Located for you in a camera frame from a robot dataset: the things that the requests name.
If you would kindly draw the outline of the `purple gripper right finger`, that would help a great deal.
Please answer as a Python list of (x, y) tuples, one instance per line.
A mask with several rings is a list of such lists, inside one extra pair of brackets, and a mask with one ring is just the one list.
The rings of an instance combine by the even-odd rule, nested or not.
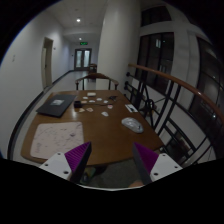
[(132, 152), (144, 185), (155, 182), (182, 169), (166, 153), (157, 154), (139, 143), (133, 144)]

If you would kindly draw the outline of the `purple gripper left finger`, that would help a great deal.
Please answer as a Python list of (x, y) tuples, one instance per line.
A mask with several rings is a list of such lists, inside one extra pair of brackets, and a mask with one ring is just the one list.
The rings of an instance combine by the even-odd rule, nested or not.
[(44, 162), (40, 168), (72, 183), (78, 184), (84, 173), (91, 152), (92, 145), (90, 142), (86, 142), (66, 153), (57, 152)]

